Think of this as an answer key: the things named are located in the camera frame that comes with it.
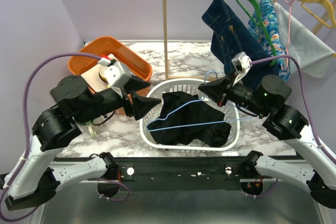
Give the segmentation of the black mounting base bar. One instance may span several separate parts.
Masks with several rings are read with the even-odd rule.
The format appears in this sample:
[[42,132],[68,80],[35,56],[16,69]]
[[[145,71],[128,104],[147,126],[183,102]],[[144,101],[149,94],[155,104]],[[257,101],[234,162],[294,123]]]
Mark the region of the black mounting base bar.
[[257,174],[243,174],[238,166],[244,157],[117,157],[124,171],[122,182],[134,191],[240,190],[242,182],[253,182]]

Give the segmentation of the blue denim shorts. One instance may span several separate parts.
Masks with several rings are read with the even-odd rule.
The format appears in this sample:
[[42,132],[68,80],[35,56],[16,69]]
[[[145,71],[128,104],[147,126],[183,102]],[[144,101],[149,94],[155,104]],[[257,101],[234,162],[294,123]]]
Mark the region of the blue denim shorts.
[[211,52],[224,65],[225,74],[235,70],[232,59],[238,53],[252,61],[270,57],[224,0],[213,0],[202,21],[213,31]]

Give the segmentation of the orange plastic bin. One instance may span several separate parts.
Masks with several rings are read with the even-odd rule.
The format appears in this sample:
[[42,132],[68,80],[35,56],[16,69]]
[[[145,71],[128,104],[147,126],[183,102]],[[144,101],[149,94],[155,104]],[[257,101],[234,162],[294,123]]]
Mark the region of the orange plastic bin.
[[[126,64],[134,75],[145,81],[151,80],[153,72],[151,65],[113,37],[107,36],[97,38],[83,47],[80,52],[94,54],[97,56],[109,56],[112,54],[114,58]],[[84,68],[84,66],[93,60],[95,59],[83,56],[72,56],[68,61],[68,69],[72,74],[80,75],[80,71]]]

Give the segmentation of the white plastic laundry basket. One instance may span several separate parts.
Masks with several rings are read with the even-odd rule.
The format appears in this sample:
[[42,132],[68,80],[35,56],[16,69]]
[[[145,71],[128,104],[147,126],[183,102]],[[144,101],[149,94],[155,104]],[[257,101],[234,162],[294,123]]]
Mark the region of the white plastic laundry basket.
[[156,143],[150,132],[146,129],[146,126],[160,115],[163,106],[163,103],[161,103],[154,107],[144,118],[140,120],[140,134],[145,143],[147,143],[151,148],[175,153],[219,153],[227,152],[233,149],[240,137],[241,117],[239,116],[238,110],[235,107],[235,104],[232,102],[226,103],[226,105],[223,107],[218,107],[216,103],[208,98],[207,95],[198,90],[198,86],[203,83],[203,80],[195,78],[168,80],[155,86],[148,93],[147,97],[161,99],[162,94],[176,91],[182,91],[190,95],[197,95],[205,103],[224,113],[224,121],[226,121],[231,126],[227,142],[221,147],[210,147],[199,139],[192,140],[188,145],[164,145]]

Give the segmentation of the green floral mug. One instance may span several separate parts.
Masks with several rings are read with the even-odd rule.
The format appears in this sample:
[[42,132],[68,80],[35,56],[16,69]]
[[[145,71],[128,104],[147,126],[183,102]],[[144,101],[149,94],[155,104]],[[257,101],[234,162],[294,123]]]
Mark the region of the green floral mug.
[[92,122],[79,123],[75,121],[83,134],[88,134],[92,139],[97,139],[101,126],[95,125]]

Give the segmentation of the light grey cloth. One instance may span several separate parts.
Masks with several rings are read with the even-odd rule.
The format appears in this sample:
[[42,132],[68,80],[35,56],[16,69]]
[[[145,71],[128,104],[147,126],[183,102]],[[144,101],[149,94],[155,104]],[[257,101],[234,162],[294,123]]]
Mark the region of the light grey cloth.
[[314,77],[323,78],[335,51],[314,35],[301,22],[290,16],[280,4],[274,3],[280,43],[294,57],[301,70]]

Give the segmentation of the light blue wire hanger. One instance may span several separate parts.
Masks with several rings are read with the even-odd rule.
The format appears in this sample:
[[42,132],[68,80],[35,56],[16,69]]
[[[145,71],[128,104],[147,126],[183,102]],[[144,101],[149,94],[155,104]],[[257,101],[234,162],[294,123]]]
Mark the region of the light blue wire hanger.
[[169,110],[167,115],[148,122],[146,129],[149,132],[157,132],[227,122],[220,112],[206,104],[206,95],[196,95],[176,109]]

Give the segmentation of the patterned ceramic bowl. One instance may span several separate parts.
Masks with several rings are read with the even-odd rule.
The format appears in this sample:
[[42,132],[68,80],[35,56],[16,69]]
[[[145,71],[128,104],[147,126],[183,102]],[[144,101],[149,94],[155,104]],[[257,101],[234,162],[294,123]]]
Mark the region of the patterned ceramic bowl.
[[100,78],[108,83],[109,85],[114,85],[117,82],[117,68],[114,66],[116,63],[115,59],[104,58],[102,57],[98,64],[99,68],[99,76]]

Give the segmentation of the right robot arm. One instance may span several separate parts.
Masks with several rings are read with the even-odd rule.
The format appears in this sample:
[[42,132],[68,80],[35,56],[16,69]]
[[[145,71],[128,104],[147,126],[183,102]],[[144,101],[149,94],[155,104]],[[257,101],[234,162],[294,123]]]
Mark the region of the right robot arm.
[[262,126],[278,140],[294,148],[310,165],[302,168],[250,151],[238,166],[244,177],[269,176],[295,185],[325,207],[335,208],[335,153],[315,140],[312,124],[286,101],[292,89],[278,76],[267,75],[256,90],[234,83],[233,73],[199,85],[198,89],[218,106],[227,101],[265,119]]

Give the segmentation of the black skirt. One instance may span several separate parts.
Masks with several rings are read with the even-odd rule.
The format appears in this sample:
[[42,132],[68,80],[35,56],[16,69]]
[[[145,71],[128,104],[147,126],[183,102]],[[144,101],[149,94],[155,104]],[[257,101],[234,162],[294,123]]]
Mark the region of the black skirt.
[[232,126],[225,114],[198,95],[177,91],[162,94],[160,116],[146,126],[154,141],[161,145],[189,145],[199,139],[210,147],[221,147],[228,141]]

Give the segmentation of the blue floral garment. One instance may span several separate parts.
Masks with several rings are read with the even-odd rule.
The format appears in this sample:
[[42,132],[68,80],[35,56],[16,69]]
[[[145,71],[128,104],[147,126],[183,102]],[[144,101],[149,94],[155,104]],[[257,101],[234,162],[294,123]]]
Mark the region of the blue floral garment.
[[[275,8],[273,6],[272,0],[260,0],[259,2],[261,21],[265,26],[266,32],[268,33],[272,45],[275,48],[276,55],[285,55],[287,50],[280,42],[280,30],[278,19],[276,16]],[[252,36],[259,42],[264,51],[273,56],[271,45],[268,42],[266,35],[261,27],[257,27],[254,23],[257,22],[257,15],[254,12],[253,18],[248,22],[248,30]],[[279,76],[287,82],[290,78],[290,64],[288,58],[277,59],[277,66],[279,68]]]

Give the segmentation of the yellow plastic hanger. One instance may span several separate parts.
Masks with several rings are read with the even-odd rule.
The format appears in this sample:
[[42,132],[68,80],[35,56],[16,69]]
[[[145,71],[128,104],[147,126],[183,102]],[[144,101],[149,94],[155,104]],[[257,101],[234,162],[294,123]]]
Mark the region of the yellow plastic hanger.
[[[327,27],[328,29],[335,28],[335,7],[330,0],[283,0],[286,2],[289,7],[289,13],[291,13],[291,7],[294,2],[300,2],[300,6],[306,12],[308,12],[312,17],[314,17],[322,26]],[[317,4],[322,6],[325,9],[325,18],[319,17],[312,10],[310,10],[306,4]]]

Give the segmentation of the white square plate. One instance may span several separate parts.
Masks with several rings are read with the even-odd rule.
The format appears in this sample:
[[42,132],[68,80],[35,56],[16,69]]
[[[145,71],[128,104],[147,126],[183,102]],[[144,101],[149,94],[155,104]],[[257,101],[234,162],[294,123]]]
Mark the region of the white square plate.
[[93,60],[86,64],[80,71],[80,75],[85,79],[89,87],[94,92],[100,92],[109,87],[108,83],[104,82],[99,76],[100,65]]

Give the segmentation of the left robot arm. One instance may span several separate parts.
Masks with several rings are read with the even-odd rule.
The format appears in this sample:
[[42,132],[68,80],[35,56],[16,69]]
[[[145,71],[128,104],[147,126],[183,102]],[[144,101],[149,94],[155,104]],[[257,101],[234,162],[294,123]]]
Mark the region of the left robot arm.
[[67,76],[50,92],[55,105],[45,110],[35,122],[30,135],[27,160],[8,189],[8,210],[38,207],[52,199],[58,191],[86,179],[116,179],[119,165],[103,152],[72,168],[50,168],[54,158],[70,142],[82,134],[81,124],[124,108],[128,117],[143,118],[160,99],[136,93],[149,82],[132,77],[123,95],[113,89],[92,93],[81,76]]

